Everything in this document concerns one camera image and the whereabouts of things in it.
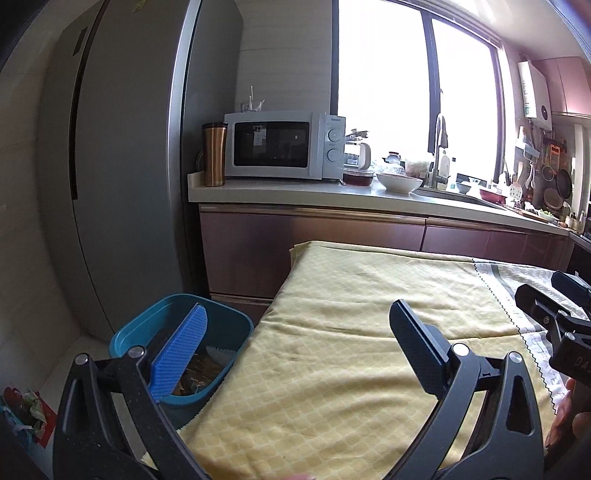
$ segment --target cup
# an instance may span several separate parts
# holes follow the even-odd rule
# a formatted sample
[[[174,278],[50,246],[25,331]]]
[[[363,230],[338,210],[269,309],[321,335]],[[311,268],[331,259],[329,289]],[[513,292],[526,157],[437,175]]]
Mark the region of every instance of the cup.
[[[203,124],[203,184],[206,187],[221,187],[226,183],[225,158],[226,122]]]

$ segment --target finger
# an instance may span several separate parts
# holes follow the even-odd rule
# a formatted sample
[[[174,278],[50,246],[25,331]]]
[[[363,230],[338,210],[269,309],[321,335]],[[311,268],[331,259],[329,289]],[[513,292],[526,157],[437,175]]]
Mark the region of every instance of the finger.
[[[569,391],[566,396],[560,401],[558,405],[558,411],[556,412],[556,418],[554,419],[553,426],[559,426],[564,423],[566,418],[570,414],[570,410],[573,408],[573,392]]]
[[[579,413],[573,420],[573,433],[578,439],[591,430],[591,412]]]
[[[316,477],[314,475],[310,475],[309,473],[297,473],[295,475],[285,477],[283,480],[316,480]]]
[[[574,378],[569,378],[564,384],[564,386],[567,390],[573,390],[576,383],[577,381]]]

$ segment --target sink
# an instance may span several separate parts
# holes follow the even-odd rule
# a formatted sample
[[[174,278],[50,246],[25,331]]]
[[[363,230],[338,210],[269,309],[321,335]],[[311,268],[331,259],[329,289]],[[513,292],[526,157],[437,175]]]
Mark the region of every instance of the sink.
[[[445,199],[445,200],[454,200],[456,202],[464,202],[464,203],[471,203],[472,205],[480,205],[482,207],[489,207],[489,208],[496,208],[501,209],[502,206],[496,205],[491,202],[486,202],[482,199],[478,199],[475,197],[470,197],[468,195],[464,195],[463,193],[455,193],[455,192],[444,192],[442,190],[434,190],[425,187],[420,187],[419,189],[414,191],[415,194],[420,195],[422,197],[432,197],[438,199]]]

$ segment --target dark red bowl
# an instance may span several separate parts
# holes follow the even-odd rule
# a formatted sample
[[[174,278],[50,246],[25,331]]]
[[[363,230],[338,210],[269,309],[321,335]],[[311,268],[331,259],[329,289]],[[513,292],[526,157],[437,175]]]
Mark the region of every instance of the dark red bowl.
[[[480,198],[486,202],[505,204],[507,197],[489,190],[480,189]]]

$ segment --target kitchen counter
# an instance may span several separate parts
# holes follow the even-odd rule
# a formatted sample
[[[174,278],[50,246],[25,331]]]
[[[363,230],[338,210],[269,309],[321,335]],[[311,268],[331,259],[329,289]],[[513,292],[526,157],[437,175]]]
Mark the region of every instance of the kitchen counter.
[[[531,220],[506,209],[425,197],[415,193],[404,195],[387,192],[377,180],[369,187],[358,187],[329,181],[227,179],[223,187],[203,187],[200,177],[199,173],[189,175],[189,202],[371,210],[491,223],[561,236],[569,235],[566,229]]]

